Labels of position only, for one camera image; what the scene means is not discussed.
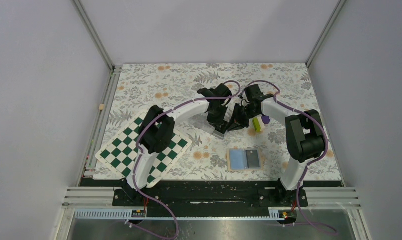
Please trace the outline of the clear acrylic card box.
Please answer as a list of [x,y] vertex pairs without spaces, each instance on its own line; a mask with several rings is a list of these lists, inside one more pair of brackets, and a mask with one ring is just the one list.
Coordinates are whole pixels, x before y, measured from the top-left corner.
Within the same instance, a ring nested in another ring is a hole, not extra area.
[[215,128],[213,128],[212,126],[210,126],[207,122],[207,115],[206,114],[198,114],[195,115],[191,118],[190,122],[199,130],[202,130],[204,132],[206,132],[207,134],[210,134],[214,137],[216,137],[214,135],[214,130]]

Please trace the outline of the tan card holder wallet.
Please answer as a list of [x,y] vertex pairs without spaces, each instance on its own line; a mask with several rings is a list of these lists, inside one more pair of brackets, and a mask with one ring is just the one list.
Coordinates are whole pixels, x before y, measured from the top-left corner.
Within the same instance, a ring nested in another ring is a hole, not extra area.
[[240,172],[240,171],[258,171],[263,168],[263,163],[261,160],[261,152],[258,149],[254,149],[258,151],[261,168],[259,169],[248,169],[246,164],[246,155],[245,150],[251,150],[254,148],[248,149],[228,149],[226,152],[226,160],[227,160],[227,168],[231,172]]

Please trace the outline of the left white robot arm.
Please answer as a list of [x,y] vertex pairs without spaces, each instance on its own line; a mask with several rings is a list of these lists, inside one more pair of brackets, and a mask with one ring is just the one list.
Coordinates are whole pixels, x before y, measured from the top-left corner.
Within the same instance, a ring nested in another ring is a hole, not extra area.
[[139,128],[136,140],[139,153],[130,175],[126,178],[131,187],[126,190],[125,199],[133,206],[142,203],[144,193],[141,189],[148,185],[148,175],[154,160],[169,147],[176,124],[208,110],[222,110],[225,101],[233,97],[229,88],[221,83],[215,88],[202,88],[193,98],[171,107],[153,105]]

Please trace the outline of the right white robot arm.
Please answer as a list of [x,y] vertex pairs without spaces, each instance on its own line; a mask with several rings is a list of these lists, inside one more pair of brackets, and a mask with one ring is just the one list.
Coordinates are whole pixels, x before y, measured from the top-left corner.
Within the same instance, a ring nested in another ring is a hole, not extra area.
[[290,155],[288,166],[280,177],[281,189],[275,193],[277,203],[288,206],[295,200],[295,192],[302,185],[308,164],[321,159],[328,149],[328,140],[316,110],[300,111],[279,100],[277,95],[263,94],[258,83],[244,89],[246,106],[236,104],[225,130],[241,130],[254,117],[269,117],[285,128],[286,147]]

